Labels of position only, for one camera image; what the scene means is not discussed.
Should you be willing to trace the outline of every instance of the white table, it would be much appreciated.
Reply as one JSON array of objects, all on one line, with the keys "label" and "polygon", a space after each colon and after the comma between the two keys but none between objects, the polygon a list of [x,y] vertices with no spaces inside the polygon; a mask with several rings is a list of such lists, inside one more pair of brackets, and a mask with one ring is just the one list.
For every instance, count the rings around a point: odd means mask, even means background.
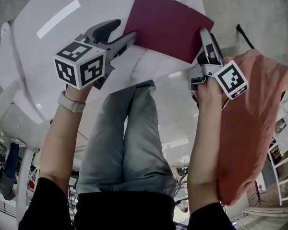
[{"label": "white table", "polygon": [[[57,76],[52,55],[89,27],[106,20],[121,19],[110,41],[121,36],[134,0],[77,0],[80,7],[39,38],[37,32],[46,22],[73,1],[30,0],[0,46],[0,85],[5,89],[12,82],[18,82],[20,90],[14,102],[36,123],[54,116],[59,93],[65,89]],[[177,1],[204,14],[202,0]],[[131,46],[113,60],[112,65],[116,70],[100,91],[91,91],[88,101],[191,67],[186,62],[137,46]]]}]

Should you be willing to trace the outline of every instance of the watch strap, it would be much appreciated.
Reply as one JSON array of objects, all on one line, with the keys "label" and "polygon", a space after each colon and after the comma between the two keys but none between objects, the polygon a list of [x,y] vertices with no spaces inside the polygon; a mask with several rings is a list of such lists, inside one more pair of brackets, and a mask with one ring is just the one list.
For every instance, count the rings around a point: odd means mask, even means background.
[{"label": "watch strap", "polygon": [[62,91],[58,98],[58,103],[67,109],[71,110],[73,113],[81,113],[84,110],[85,103],[79,103],[68,99],[65,96],[65,91]]}]

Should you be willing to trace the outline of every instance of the orange cloth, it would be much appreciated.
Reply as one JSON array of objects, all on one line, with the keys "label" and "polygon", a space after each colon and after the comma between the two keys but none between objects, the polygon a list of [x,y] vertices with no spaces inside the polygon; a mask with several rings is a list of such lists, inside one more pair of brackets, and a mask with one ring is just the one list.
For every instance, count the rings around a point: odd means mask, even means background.
[{"label": "orange cloth", "polygon": [[252,49],[235,60],[249,89],[222,112],[218,193],[233,205],[253,185],[264,166],[281,94],[288,89],[288,67]]}]

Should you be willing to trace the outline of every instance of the maroon folder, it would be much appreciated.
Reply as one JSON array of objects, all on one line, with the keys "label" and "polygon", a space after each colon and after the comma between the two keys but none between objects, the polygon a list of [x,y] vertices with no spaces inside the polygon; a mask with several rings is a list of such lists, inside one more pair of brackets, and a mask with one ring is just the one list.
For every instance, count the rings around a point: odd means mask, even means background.
[{"label": "maroon folder", "polygon": [[135,45],[192,63],[202,47],[199,29],[214,22],[174,0],[135,0],[124,33],[138,32]]}]

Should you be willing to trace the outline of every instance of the blue jeans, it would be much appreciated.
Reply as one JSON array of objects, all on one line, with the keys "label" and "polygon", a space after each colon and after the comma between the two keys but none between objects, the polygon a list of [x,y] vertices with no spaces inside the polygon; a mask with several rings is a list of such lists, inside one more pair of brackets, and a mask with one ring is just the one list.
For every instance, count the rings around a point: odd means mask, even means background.
[{"label": "blue jeans", "polygon": [[82,158],[78,194],[148,191],[174,197],[177,183],[162,153],[155,89],[149,81],[105,99]]},{"label": "blue jeans", "polygon": [[7,177],[14,178],[18,165],[19,145],[12,142],[8,158],[5,163],[4,172]]}]

